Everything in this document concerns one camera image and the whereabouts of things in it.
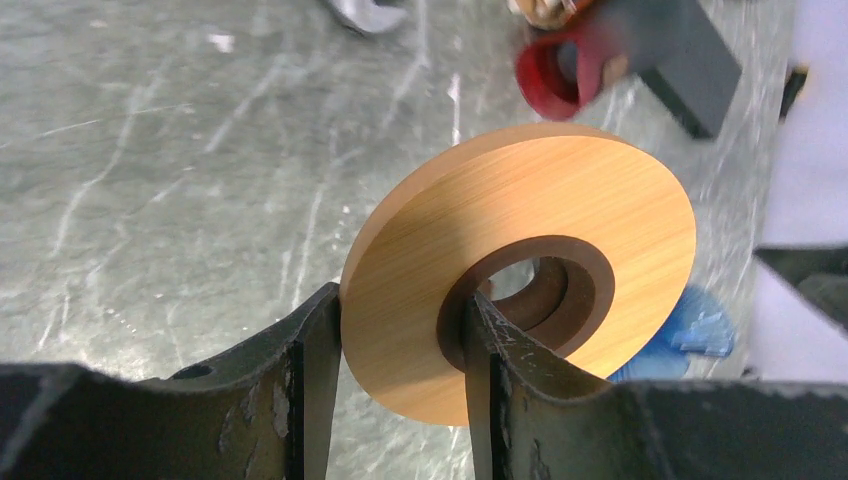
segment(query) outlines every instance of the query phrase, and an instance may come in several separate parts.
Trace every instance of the wooden ring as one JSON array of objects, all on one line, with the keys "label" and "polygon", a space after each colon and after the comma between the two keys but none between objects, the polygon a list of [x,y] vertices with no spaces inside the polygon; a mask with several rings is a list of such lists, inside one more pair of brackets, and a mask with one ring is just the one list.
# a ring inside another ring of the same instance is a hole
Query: wooden ring
[{"label": "wooden ring", "polygon": [[495,305],[606,377],[662,325],[694,254],[686,193],[647,153],[574,124],[481,135],[425,163],[365,222],[341,279],[345,358],[386,408],[467,425],[457,322],[480,282],[542,258]]}]

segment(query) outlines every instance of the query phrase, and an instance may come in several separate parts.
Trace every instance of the black metal frame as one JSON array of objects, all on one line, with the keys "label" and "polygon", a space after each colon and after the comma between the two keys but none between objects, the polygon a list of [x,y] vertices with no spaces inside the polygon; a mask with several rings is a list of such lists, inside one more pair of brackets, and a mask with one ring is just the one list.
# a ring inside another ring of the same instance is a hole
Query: black metal frame
[{"label": "black metal frame", "polygon": [[760,247],[754,255],[848,334],[848,245]]},{"label": "black metal frame", "polygon": [[[167,380],[0,367],[0,476],[324,478],[340,359],[338,286]],[[478,294],[463,327],[478,480],[844,478],[848,386],[611,385]]]}]

